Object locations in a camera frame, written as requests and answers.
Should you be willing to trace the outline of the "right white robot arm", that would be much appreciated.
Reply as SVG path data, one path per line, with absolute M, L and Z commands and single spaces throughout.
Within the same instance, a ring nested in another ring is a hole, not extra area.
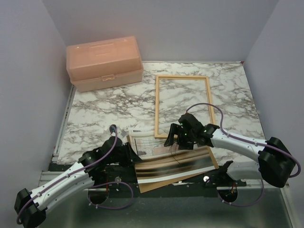
M 194 115 L 182 115 L 178 124 L 172 123 L 165 147 L 177 143 L 180 150 L 192 150 L 194 144 L 226 149 L 250 158 L 251 162 L 228 162 L 226 170 L 219 173 L 218 180 L 229 186 L 239 179 L 262 179 L 268 184 L 282 188 L 291 177 L 296 162 L 284 144 L 277 138 L 270 140 L 249 139 L 223 133 L 214 124 L 203 125 Z

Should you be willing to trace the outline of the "light wooden picture frame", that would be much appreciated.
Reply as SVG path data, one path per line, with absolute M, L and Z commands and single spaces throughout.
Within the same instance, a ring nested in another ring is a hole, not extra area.
M 213 104 L 210 81 L 208 76 L 182 76 L 182 75 L 157 75 L 156 76 L 156 90 L 155 90 L 155 124 L 154 124 L 154 137 L 156 139 L 166 139 L 167 134 L 159 134 L 159 107 L 160 107 L 160 80 L 161 79 L 174 79 L 174 80 L 203 80 L 205 81 L 205 88 L 207 93 L 207 101 Z

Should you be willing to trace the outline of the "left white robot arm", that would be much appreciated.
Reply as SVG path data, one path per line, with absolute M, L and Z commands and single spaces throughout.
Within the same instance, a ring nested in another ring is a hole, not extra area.
M 122 181 L 108 180 L 106 167 L 109 165 L 118 164 L 124 168 L 140 162 L 141 158 L 128 142 L 110 137 L 101 147 L 84 152 L 77 162 L 48 183 L 33 190 L 20 190 L 14 205 L 17 224 L 25 228 L 38 227 L 45 221 L 49 210 L 73 193 L 122 184 Z

